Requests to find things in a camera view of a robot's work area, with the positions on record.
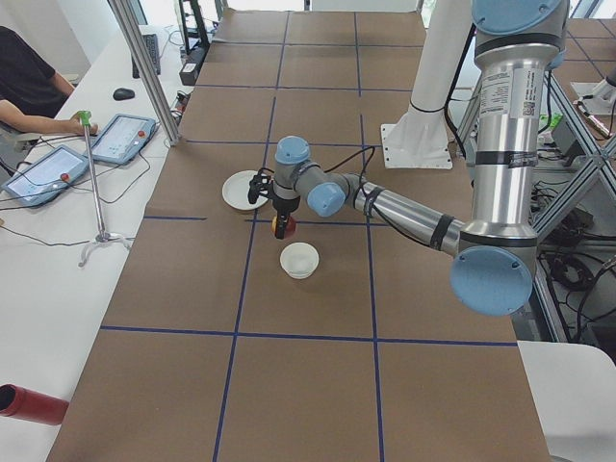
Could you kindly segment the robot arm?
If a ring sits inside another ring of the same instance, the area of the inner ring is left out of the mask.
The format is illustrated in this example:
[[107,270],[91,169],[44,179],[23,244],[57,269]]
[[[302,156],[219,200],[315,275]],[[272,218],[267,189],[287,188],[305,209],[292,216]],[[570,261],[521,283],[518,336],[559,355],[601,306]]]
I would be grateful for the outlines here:
[[387,167],[448,167],[443,123],[468,51],[480,71],[478,134],[472,162],[472,216],[461,222],[369,182],[363,174],[322,169],[306,140],[288,136],[275,168],[250,180],[248,200],[264,197],[284,238],[300,204],[328,218],[349,206],[403,237],[453,259],[449,282],[472,310],[509,315],[529,300],[537,235],[530,225],[532,175],[544,74],[565,50],[565,1],[440,1],[428,27],[409,107],[382,126]]

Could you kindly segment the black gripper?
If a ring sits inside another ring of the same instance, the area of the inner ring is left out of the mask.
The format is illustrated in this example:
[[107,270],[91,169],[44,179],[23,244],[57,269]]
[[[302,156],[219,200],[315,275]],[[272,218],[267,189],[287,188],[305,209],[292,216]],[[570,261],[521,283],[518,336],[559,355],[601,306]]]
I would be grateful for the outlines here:
[[277,214],[274,218],[274,237],[282,240],[282,229],[287,229],[290,214],[299,206],[300,195],[293,188],[281,185],[272,185],[270,192],[272,205]]

